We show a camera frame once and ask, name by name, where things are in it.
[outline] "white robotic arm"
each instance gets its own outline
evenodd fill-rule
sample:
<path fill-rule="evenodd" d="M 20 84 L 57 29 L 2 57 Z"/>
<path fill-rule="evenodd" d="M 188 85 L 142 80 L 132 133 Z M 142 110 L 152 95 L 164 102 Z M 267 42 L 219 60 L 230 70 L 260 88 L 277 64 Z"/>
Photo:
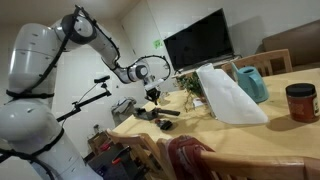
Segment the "white robotic arm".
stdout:
<path fill-rule="evenodd" d="M 10 156 L 18 156 L 46 165 L 51 179 L 101 179 L 83 163 L 80 153 L 50 110 L 56 64 L 61 53 L 88 44 L 121 82 L 143 80 L 147 99 L 155 103 L 160 95 L 157 86 L 168 77 L 154 81 L 145 61 L 149 57 L 165 60 L 160 56 L 142 57 L 126 68 L 120 67 L 117 63 L 119 50 L 104 31 L 78 6 L 74 14 L 65 16 L 52 27 L 40 24 L 22 27 L 9 69 L 7 94 L 13 100 L 0 108 L 0 138 L 15 152 L 0 149 L 3 155 L 0 163 Z M 42 178 L 48 178 L 43 170 L 35 169 Z"/>

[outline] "ceiling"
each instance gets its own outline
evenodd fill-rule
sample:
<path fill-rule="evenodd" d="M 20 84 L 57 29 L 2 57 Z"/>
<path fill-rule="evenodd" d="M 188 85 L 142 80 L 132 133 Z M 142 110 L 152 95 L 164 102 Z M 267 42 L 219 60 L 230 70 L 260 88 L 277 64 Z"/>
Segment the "ceiling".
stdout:
<path fill-rule="evenodd" d="M 75 4 L 98 21 L 121 18 L 139 0 L 1 0 L 0 24 L 42 23 L 51 25 L 72 14 Z"/>

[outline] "plastic container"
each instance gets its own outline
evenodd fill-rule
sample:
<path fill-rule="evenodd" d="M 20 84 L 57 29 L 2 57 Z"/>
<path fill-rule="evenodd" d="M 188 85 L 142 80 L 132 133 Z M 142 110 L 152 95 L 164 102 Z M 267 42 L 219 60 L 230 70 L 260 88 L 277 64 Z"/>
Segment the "plastic container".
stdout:
<path fill-rule="evenodd" d="M 286 87 L 287 101 L 291 118 L 310 123 L 319 119 L 316 88 L 313 84 L 298 83 Z"/>

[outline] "tv stand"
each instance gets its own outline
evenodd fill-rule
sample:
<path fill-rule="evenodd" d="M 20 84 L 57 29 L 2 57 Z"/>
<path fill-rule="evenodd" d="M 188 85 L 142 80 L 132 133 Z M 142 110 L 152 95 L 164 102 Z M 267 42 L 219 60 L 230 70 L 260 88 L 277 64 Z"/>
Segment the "tv stand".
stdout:
<path fill-rule="evenodd" d="M 215 67 L 215 68 L 217 68 L 217 67 L 219 68 L 219 67 L 221 67 L 222 65 L 224 65 L 226 63 L 236 61 L 236 60 L 238 60 L 240 58 L 241 58 L 241 55 L 232 55 L 232 56 L 229 56 L 229 57 L 224 58 L 222 60 L 219 60 L 218 62 L 206 61 L 206 63 L 196 64 L 194 66 L 190 66 L 190 67 L 187 67 L 185 69 L 179 69 L 179 70 L 175 71 L 175 74 L 174 74 L 174 76 L 172 76 L 172 78 L 176 78 L 176 77 L 179 77 L 179 76 L 182 76 L 182 75 L 187 75 L 189 73 L 192 73 L 196 69 L 201 67 L 202 65 L 205 65 L 205 64 L 208 64 L 208 63 L 211 63 L 213 65 L 213 67 Z"/>

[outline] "table surface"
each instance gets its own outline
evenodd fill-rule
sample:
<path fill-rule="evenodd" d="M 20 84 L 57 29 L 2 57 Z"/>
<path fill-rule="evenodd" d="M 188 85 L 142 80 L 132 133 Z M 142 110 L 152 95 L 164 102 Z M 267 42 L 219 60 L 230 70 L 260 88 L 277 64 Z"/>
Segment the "table surface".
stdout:
<path fill-rule="evenodd" d="M 187 134 L 220 153 L 320 158 L 320 121 L 300 123 L 291 120 L 285 94 L 286 86 L 299 82 L 312 83 L 316 86 L 317 92 L 320 92 L 320 69 L 268 76 L 263 79 L 270 97 L 259 106 L 269 117 L 270 122 L 267 124 L 226 124 L 213 118 L 208 106 L 197 107 L 186 113 L 183 103 L 187 93 L 176 91 L 170 92 L 165 98 L 167 105 L 158 106 L 181 112 L 178 117 L 161 117 L 173 122 L 171 130 L 161 131 L 154 121 L 131 116 L 114 131 L 125 134 L 147 133 L 154 141 Z M 147 110 L 154 107 L 150 102 L 144 106 Z"/>

